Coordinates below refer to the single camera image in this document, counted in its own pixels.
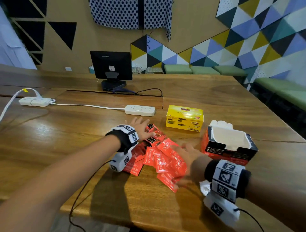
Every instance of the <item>yellow triangle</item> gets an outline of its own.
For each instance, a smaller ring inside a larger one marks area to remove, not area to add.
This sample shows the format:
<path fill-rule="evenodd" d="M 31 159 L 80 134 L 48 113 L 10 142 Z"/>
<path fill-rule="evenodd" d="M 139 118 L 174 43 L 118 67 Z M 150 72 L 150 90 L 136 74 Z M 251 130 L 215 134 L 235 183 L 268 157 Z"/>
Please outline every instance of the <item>yellow triangle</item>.
<path fill-rule="evenodd" d="M 162 63 L 161 62 L 152 66 L 152 68 L 161 68 L 161 67 L 162 67 Z"/>
<path fill-rule="evenodd" d="M 221 44 L 223 47 L 225 47 L 226 41 L 227 41 L 227 37 L 229 35 L 230 30 L 226 30 L 214 37 L 212 37 L 212 39 L 214 41 L 216 41 L 217 43 Z"/>
<path fill-rule="evenodd" d="M 190 62 L 190 57 L 191 57 L 191 52 L 192 52 L 192 47 L 187 49 L 187 50 L 185 50 L 185 51 L 182 51 L 178 55 L 189 63 Z"/>
<path fill-rule="evenodd" d="M 256 9 L 258 7 L 259 1 L 260 0 L 249 0 L 239 5 L 239 7 L 243 9 L 243 11 L 246 12 L 249 16 L 253 18 L 256 12 Z"/>
<path fill-rule="evenodd" d="M 146 54 L 146 52 L 144 52 L 141 49 L 135 47 L 134 45 L 131 45 L 131 53 L 132 53 L 132 60 L 135 60 L 138 57 L 141 57 L 142 55 Z"/>
<path fill-rule="evenodd" d="M 265 38 L 265 36 L 263 35 L 263 33 L 260 31 L 258 36 L 257 36 L 257 39 L 255 41 L 255 44 L 252 48 L 252 50 L 255 50 L 257 48 L 260 48 L 262 46 L 265 46 L 267 45 L 269 42 L 267 41 L 267 39 Z"/>
<path fill-rule="evenodd" d="M 238 56 L 239 52 L 240 52 L 240 49 L 243 45 L 243 42 L 244 42 L 244 40 L 240 41 L 240 42 L 237 42 L 237 43 L 234 43 L 234 44 L 226 47 L 225 49 L 230 51 L 231 53 L 235 54 L 236 56 Z"/>
<path fill-rule="evenodd" d="M 274 51 L 274 49 L 271 47 L 271 45 L 269 45 L 266 49 L 265 54 L 263 55 L 261 61 L 260 61 L 260 65 L 268 63 L 272 60 L 276 60 L 278 58 L 280 58 L 281 55 L 278 54 L 276 51 Z"/>

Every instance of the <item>open cardboard box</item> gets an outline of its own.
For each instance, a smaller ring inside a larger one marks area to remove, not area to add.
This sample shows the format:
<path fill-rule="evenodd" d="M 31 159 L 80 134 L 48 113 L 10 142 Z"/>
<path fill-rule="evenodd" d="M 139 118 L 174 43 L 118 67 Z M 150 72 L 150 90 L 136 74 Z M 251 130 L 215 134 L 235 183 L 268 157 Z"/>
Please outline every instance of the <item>open cardboard box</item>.
<path fill-rule="evenodd" d="M 234 130 L 232 124 L 224 121 L 213 120 L 202 140 L 202 153 L 240 165 L 246 165 L 257 151 L 249 134 Z"/>

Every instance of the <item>white cable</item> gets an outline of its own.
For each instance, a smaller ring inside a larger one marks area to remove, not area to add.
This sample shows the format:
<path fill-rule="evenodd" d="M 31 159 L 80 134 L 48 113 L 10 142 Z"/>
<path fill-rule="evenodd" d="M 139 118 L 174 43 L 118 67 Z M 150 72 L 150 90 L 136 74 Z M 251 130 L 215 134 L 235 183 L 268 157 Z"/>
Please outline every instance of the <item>white cable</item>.
<path fill-rule="evenodd" d="M 54 103 L 54 102 L 55 102 L 55 100 L 50 102 L 50 104 L 60 105 L 60 106 L 91 106 L 91 105 L 78 105 L 78 104 L 57 104 L 57 103 Z M 110 108 L 110 107 L 104 107 L 104 106 L 91 106 L 91 107 L 102 108 L 102 109 L 109 109 L 109 110 L 124 110 L 124 108 Z"/>
<path fill-rule="evenodd" d="M 35 89 L 32 89 L 32 88 L 24 88 L 24 89 L 31 89 L 31 90 L 34 90 L 34 92 L 36 93 L 36 96 L 39 97 L 39 98 L 42 98 L 42 96 L 39 94 L 39 92 L 37 92 L 37 90 Z M 1 116 L 0 116 L 0 122 L 2 121 L 3 117 L 4 117 L 4 114 L 5 112 L 7 111 L 7 108 L 10 106 L 10 104 L 13 102 L 13 100 L 15 99 L 15 97 L 17 97 L 17 95 L 22 92 L 24 89 L 21 89 L 19 90 L 17 93 L 15 93 L 13 95 L 13 97 L 10 99 L 10 101 L 6 104 L 6 106 L 4 107 L 2 113 L 1 113 Z"/>

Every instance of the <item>green cushion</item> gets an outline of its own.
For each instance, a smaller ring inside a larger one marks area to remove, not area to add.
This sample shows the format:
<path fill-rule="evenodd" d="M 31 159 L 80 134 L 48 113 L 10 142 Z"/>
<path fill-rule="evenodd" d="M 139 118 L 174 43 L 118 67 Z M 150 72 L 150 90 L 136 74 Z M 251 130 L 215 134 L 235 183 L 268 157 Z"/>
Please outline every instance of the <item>green cushion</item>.
<path fill-rule="evenodd" d="M 210 75 L 220 75 L 212 67 L 201 67 L 201 66 L 191 66 L 192 74 L 210 74 Z"/>
<path fill-rule="evenodd" d="M 270 90 L 273 93 L 280 90 L 306 91 L 305 87 L 287 80 L 262 77 L 262 78 L 256 78 L 254 82 L 262 85 L 263 87 L 265 87 L 266 89 Z"/>
<path fill-rule="evenodd" d="M 167 74 L 192 74 L 188 65 L 165 65 Z"/>
<path fill-rule="evenodd" d="M 218 65 L 213 66 L 213 69 L 225 76 L 246 77 L 248 75 L 244 70 L 236 66 Z"/>
<path fill-rule="evenodd" d="M 276 94 L 306 111 L 306 91 L 280 90 Z"/>

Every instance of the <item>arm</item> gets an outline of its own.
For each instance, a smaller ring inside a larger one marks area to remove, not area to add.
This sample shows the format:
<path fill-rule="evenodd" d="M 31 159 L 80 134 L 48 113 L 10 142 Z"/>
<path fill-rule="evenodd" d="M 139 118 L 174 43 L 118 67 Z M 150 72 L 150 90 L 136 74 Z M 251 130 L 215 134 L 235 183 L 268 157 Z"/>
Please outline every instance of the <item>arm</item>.
<path fill-rule="evenodd" d="M 144 129 L 149 120 L 134 118 L 130 125 L 140 140 L 152 136 Z M 112 154 L 120 140 L 108 135 L 82 150 L 50 165 L 0 206 L 3 232 L 49 231 L 59 208 L 77 191 Z"/>
<path fill-rule="evenodd" d="M 212 160 L 191 144 L 173 149 L 189 167 L 187 175 L 177 182 L 177 188 L 190 182 L 204 181 L 204 171 Z M 245 198 L 259 206 L 294 231 L 304 231 L 306 221 L 306 195 L 273 183 L 266 183 L 251 176 L 245 190 Z"/>

